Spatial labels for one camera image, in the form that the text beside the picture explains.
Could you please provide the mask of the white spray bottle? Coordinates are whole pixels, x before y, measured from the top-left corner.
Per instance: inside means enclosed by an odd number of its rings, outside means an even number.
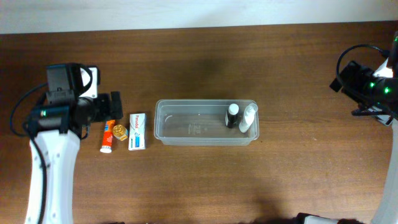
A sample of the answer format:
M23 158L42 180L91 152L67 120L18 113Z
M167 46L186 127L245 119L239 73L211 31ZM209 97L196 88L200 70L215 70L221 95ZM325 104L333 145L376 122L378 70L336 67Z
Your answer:
M256 113L258 111L258 106L255 103L249 104L243 113L242 120L239 122L239 130L242 133L246 133L252 123L254 122L254 118L256 116Z

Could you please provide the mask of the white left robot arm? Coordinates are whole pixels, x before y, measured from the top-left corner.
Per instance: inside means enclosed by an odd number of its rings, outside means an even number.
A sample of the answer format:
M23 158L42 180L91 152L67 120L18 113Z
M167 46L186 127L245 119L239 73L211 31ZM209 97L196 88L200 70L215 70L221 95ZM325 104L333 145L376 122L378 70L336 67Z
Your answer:
M73 223L73 176L80 143L92 123L121 119L118 91L96 98L48 91L23 124L32 154L26 223Z

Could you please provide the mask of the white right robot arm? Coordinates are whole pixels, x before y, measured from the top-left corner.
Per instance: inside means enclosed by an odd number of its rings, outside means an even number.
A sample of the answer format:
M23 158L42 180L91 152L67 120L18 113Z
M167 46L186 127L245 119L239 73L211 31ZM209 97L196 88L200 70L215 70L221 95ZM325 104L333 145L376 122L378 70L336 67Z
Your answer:
M392 146L381 201L371 223L397 223L397 34L394 34L388 58L375 71L376 82L371 87L375 101L373 116L389 116Z

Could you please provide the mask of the orange tablet tube white cap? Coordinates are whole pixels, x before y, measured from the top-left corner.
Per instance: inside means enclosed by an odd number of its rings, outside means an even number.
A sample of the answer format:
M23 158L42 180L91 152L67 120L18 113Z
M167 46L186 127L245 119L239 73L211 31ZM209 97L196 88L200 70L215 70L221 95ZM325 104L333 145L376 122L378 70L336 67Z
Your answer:
M104 135L103 135L103 141L102 145L100 148L100 152L102 153L111 153L112 152L112 144L113 144L113 128L115 125L115 120L109 120L105 123L104 127Z

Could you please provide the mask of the dark bottle white cap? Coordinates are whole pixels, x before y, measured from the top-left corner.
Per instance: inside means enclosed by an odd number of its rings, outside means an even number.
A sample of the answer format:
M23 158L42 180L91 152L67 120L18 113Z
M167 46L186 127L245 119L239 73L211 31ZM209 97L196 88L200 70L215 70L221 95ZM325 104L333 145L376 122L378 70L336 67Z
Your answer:
M225 124L227 128L233 128L238 119L239 106L236 103L232 103L228 106L225 115Z

